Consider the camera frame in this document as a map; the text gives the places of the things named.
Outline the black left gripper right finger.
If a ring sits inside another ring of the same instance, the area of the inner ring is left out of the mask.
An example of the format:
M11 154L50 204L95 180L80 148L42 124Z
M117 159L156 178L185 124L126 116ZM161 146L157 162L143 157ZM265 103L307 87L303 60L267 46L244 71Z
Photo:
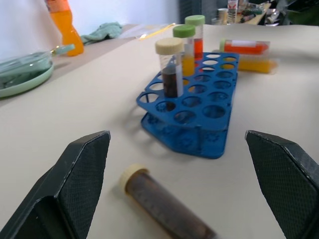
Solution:
M263 196L288 239L319 237L319 166L295 142L246 131Z

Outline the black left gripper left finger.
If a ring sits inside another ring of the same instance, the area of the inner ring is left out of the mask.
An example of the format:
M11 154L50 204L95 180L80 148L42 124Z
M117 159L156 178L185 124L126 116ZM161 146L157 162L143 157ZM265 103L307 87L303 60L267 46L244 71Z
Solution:
M2 239L85 239L100 198L109 131L79 138L28 192Z

